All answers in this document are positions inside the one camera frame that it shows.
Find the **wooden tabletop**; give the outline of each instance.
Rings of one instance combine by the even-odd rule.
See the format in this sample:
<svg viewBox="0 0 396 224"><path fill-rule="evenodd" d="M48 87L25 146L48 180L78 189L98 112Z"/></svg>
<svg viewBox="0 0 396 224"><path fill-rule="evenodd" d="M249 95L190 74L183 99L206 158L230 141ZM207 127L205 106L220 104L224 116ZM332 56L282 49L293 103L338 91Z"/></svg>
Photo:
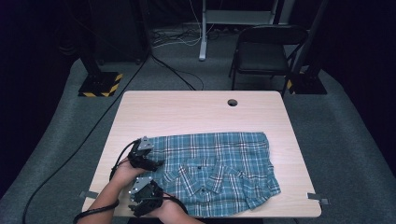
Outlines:
<svg viewBox="0 0 396 224"><path fill-rule="evenodd" d="M229 100L237 105L230 106ZM120 102L90 191L100 192L126 145L143 136L188 133L264 132L281 193L262 206L233 217L318 217L318 201L288 113L276 91L127 91ZM129 187L115 216L132 217ZM92 204L87 198L82 210Z"/></svg>

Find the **blue plaid shirt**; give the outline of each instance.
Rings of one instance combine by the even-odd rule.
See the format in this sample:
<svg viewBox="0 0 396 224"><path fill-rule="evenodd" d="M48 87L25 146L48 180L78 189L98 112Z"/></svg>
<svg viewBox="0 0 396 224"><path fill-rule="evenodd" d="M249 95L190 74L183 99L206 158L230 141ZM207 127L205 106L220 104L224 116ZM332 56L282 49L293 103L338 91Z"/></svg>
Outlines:
<svg viewBox="0 0 396 224"><path fill-rule="evenodd" d="M150 138L148 158L164 160L152 176L189 215L226 217L280 192L264 133L199 133Z"/></svg>

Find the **shirt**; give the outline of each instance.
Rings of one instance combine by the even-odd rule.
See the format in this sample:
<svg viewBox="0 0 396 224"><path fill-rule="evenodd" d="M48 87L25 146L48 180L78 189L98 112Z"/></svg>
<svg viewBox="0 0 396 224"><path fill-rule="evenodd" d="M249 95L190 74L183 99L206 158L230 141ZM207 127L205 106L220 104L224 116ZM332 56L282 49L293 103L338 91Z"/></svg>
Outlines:
<svg viewBox="0 0 396 224"><path fill-rule="evenodd" d="M189 215L226 217L254 209L280 192L264 133L198 133L150 138L146 172L177 196Z"/></svg>

